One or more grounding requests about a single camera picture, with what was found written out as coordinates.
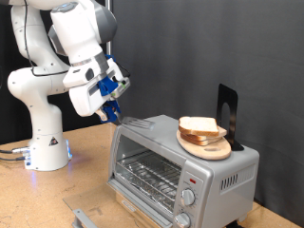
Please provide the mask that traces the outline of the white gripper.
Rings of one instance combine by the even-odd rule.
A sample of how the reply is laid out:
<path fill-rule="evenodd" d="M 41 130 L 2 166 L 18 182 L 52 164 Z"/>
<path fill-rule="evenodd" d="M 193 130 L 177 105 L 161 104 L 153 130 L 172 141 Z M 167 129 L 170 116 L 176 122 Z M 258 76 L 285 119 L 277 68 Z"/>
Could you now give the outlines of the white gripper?
<path fill-rule="evenodd" d="M 125 77 L 110 58 L 100 66 L 96 58 L 73 64 L 68 71 L 69 98 L 80 116 L 96 113 L 103 123 L 108 121 L 100 107 L 117 99 L 125 91 Z"/>

